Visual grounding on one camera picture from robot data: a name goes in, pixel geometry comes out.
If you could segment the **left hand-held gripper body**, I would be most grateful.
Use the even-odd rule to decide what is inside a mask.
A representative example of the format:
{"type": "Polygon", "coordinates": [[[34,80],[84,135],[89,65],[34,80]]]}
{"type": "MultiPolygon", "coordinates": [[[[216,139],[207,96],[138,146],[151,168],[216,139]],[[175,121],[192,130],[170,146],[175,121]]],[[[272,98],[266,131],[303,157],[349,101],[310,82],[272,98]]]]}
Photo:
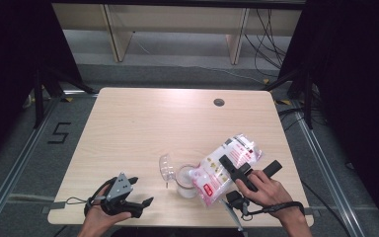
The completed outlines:
{"type": "Polygon", "coordinates": [[[128,178],[123,173],[120,173],[104,192],[105,198],[102,200],[103,211],[108,215],[130,212],[133,218],[139,218],[143,212],[143,205],[126,200],[131,192],[132,185],[128,178]]]}

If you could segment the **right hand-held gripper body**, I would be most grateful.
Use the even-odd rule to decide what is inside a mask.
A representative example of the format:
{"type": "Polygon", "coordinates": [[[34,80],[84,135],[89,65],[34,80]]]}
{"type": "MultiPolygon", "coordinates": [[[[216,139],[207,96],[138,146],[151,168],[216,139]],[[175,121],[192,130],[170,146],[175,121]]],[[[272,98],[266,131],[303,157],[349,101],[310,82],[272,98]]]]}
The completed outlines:
{"type": "MultiPolygon", "coordinates": [[[[263,172],[271,178],[276,172],[278,172],[282,168],[281,164],[274,160],[269,165],[267,165],[263,172]]],[[[251,168],[251,165],[249,163],[243,164],[240,168],[238,168],[239,171],[242,173],[241,175],[241,181],[251,190],[256,192],[258,189],[248,180],[248,175],[253,171],[251,168]]],[[[256,211],[254,212],[248,212],[248,206],[250,204],[250,200],[246,197],[243,197],[240,193],[237,191],[232,191],[226,195],[226,199],[223,199],[221,201],[234,222],[237,225],[237,229],[239,231],[243,230],[242,223],[240,222],[240,219],[246,216],[252,216],[254,214],[257,214],[256,211]]]]}

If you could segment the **red and white spout pouch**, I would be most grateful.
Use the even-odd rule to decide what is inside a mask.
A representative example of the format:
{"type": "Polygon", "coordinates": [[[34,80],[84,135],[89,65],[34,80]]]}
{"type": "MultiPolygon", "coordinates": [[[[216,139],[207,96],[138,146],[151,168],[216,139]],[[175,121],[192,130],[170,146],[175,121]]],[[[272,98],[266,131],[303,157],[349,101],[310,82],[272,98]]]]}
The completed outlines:
{"type": "Polygon", "coordinates": [[[255,141],[244,134],[237,134],[228,138],[222,145],[203,158],[189,172],[189,175],[198,195],[206,206],[216,202],[234,182],[219,162],[223,155],[226,155],[236,168],[240,168],[245,163],[249,163],[251,167],[255,165],[263,156],[263,152],[255,141]]]}

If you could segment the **clear glass jar with lid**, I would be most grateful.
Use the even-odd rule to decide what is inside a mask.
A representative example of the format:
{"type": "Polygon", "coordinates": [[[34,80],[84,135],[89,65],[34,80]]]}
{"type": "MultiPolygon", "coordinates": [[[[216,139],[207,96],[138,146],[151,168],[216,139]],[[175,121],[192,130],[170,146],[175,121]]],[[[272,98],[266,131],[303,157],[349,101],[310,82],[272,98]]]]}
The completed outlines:
{"type": "Polygon", "coordinates": [[[177,193],[182,198],[194,198],[197,195],[197,190],[190,177],[190,171],[193,169],[194,166],[191,164],[184,164],[176,168],[169,154],[162,155],[159,158],[159,171],[166,187],[175,183],[177,193]]]}

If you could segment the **person's right hand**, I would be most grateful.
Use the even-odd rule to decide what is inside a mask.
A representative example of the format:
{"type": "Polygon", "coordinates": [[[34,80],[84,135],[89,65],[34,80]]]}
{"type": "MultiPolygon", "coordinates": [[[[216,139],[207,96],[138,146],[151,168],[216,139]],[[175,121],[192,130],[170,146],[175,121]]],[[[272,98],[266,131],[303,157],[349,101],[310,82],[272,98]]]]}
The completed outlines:
{"type": "Polygon", "coordinates": [[[292,201],[291,195],[283,185],[270,179],[262,170],[254,170],[248,180],[258,189],[251,191],[240,179],[236,180],[239,191],[248,199],[261,206],[271,206],[292,201]]]}

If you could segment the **person's left hand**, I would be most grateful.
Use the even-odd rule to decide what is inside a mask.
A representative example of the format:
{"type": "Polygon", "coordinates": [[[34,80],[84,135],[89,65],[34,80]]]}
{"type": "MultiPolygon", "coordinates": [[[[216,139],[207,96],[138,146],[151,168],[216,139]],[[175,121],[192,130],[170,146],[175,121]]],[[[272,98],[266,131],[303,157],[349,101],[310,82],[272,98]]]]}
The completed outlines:
{"type": "Polygon", "coordinates": [[[95,204],[89,208],[77,237],[102,237],[115,224],[130,217],[130,212],[108,215],[102,210],[100,201],[96,200],[95,204]]]}

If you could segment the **black metal stand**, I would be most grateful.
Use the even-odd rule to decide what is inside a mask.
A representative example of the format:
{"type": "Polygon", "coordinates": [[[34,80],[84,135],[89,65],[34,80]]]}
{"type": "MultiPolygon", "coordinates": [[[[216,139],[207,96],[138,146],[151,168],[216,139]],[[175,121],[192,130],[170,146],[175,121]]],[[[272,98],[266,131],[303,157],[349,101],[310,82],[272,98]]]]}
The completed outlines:
{"type": "Polygon", "coordinates": [[[291,85],[287,91],[287,96],[290,99],[303,98],[303,115],[309,129],[313,128],[312,125],[312,79],[310,74],[304,69],[295,69],[264,87],[264,91],[271,91],[282,84],[290,81],[291,85]]]}
{"type": "Polygon", "coordinates": [[[45,89],[51,98],[60,98],[65,95],[60,83],[67,82],[70,85],[84,91],[87,94],[97,94],[98,91],[87,86],[79,73],[73,76],[50,66],[42,66],[36,70],[34,79],[34,94],[36,99],[36,123],[38,128],[44,120],[44,105],[42,89],[45,89]]]}

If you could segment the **black curtain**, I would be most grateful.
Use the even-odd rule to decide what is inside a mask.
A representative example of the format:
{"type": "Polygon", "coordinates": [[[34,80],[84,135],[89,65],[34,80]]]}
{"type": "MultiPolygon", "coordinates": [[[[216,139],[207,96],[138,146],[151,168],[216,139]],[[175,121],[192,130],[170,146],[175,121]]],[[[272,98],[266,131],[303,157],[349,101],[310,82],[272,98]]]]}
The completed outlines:
{"type": "Polygon", "coordinates": [[[85,87],[50,0],[0,0],[0,145],[40,79],[85,87]]]}
{"type": "Polygon", "coordinates": [[[379,0],[305,0],[280,72],[306,60],[327,119],[379,209],[379,0]]]}

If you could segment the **light wooden shelf unit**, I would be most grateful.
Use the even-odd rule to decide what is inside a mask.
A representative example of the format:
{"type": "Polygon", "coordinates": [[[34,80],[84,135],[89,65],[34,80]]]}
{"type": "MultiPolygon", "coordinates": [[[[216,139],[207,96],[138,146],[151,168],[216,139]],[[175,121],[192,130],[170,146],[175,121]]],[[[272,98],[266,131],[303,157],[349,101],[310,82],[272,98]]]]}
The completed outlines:
{"type": "Polygon", "coordinates": [[[244,35],[291,37],[299,10],[54,3],[64,30],[105,31],[114,61],[124,60],[135,32],[219,34],[230,63],[238,63],[244,35]]]}

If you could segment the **aluminium floor rail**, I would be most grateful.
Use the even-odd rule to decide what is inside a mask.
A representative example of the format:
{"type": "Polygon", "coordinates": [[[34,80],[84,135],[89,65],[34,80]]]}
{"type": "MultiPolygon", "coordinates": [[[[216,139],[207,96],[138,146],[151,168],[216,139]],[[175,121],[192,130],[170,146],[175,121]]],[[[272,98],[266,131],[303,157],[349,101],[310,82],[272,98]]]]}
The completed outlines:
{"type": "MultiPolygon", "coordinates": [[[[295,109],[301,108],[300,103],[297,100],[292,102],[295,109]]],[[[322,173],[322,176],[329,188],[332,198],[338,208],[341,215],[342,222],[350,237],[365,237],[363,228],[358,221],[357,215],[347,199],[341,184],[338,181],[336,174],[334,173],[331,165],[329,164],[327,157],[322,150],[322,147],[314,133],[314,131],[306,123],[306,116],[300,110],[296,112],[296,117],[299,119],[299,125],[307,140],[307,143],[313,153],[313,156],[318,164],[318,167],[322,173]]]]}
{"type": "Polygon", "coordinates": [[[10,193],[18,183],[22,173],[24,172],[30,158],[33,155],[34,150],[38,145],[38,141],[48,124],[48,119],[56,106],[58,105],[58,99],[50,99],[46,109],[44,110],[44,117],[42,121],[33,129],[26,144],[17,156],[14,164],[12,165],[8,175],[3,183],[0,185],[0,213],[2,212],[10,193]]]}

